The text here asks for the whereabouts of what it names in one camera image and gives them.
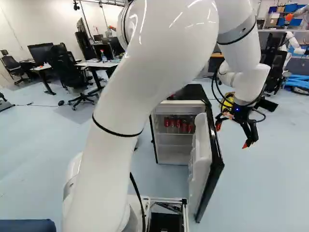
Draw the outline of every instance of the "water bottle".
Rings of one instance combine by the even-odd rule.
[[[104,55],[104,50],[101,50],[101,59],[102,59],[103,63],[104,63],[104,62],[107,62],[107,58],[106,58],[106,56]]]

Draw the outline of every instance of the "open fridge door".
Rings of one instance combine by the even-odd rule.
[[[224,168],[211,104],[207,98],[205,104],[206,112],[195,118],[196,132],[189,162],[189,211],[195,215],[197,223],[204,215]]]

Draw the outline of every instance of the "black office chair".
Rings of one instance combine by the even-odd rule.
[[[5,69],[9,72],[11,78],[14,80],[12,75],[20,77],[20,80],[14,82],[15,85],[18,85],[23,81],[30,81],[28,78],[23,78],[23,74],[25,74],[24,70],[19,62],[17,62],[12,56],[8,56],[9,53],[7,50],[1,50],[1,53],[3,54],[3,57],[1,58],[2,63],[5,66]]]
[[[49,54],[48,63],[52,66],[53,70],[59,75],[61,82],[66,87],[71,87],[75,91],[78,91],[80,96],[69,100],[68,104],[73,105],[73,110],[76,110],[76,106],[81,103],[81,101],[89,101],[95,104],[95,101],[89,99],[90,97],[96,96],[99,98],[98,94],[84,94],[87,89],[88,81],[84,72],[81,72],[75,63],[71,60],[66,49],[63,49],[60,45],[54,45]]]
[[[261,63],[267,64],[271,67],[265,81],[265,92],[273,92],[275,95],[280,90],[283,82],[285,81],[285,77],[282,75],[282,72],[286,56],[286,51],[277,50],[274,53],[268,54],[267,51],[262,50]]]

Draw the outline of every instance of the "mini fridge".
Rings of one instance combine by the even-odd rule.
[[[224,168],[211,103],[201,84],[189,84],[151,113],[157,164],[187,165],[189,212],[199,223]]]

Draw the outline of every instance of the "white desk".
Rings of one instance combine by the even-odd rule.
[[[76,66],[88,67],[90,72],[92,73],[93,79],[96,82],[96,85],[97,85],[98,88],[89,92],[89,94],[93,94],[93,93],[103,89],[103,87],[100,84],[100,80],[98,78],[98,75],[97,75],[97,69],[105,70],[107,76],[110,77],[112,75],[113,71],[115,70],[115,68],[117,67],[117,65],[118,65],[118,63],[111,63],[111,62],[103,63],[102,61],[100,61],[100,62],[87,62],[86,61],[86,62],[83,62],[83,63],[80,63],[80,64],[76,64]]]
[[[50,66],[49,64],[44,64],[43,66],[35,67],[33,69],[30,69],[30,70],[41,71],[41,70],[50,69],[50,68],[52,68],[52,66]]]
[[[87,66],[87,67],[96,67],[96,68],[112,68],[114,66],[117,66],[118,63],[110,63],[110,62],[83,62],[80,64],[76,64],[76,66]]]
[[[22,60],[19,63],[31,63],[31,64],[34,64],[35,62],[34,62],[33,59],[30,59],[30,60]]]
[[[43,72],[44,70],[51,69],[51,68],[52,68],[52,66],[50,66],[49,64],[44,64],[43,66],[39,66],[39,67],[30,69],[30,70],[33,71],[33,72],[36,72],[40,76],[40,78],[42,79],[43,84],[45,85],[45,87],[47,89],[46,91],[44,91],[44,93],[47,93],[47,94],[50,94],[50,95],[56,95],[56,93],[54,93],[52,91],[52,89],[50,88],[50,86],[48,85],[46,75]]]

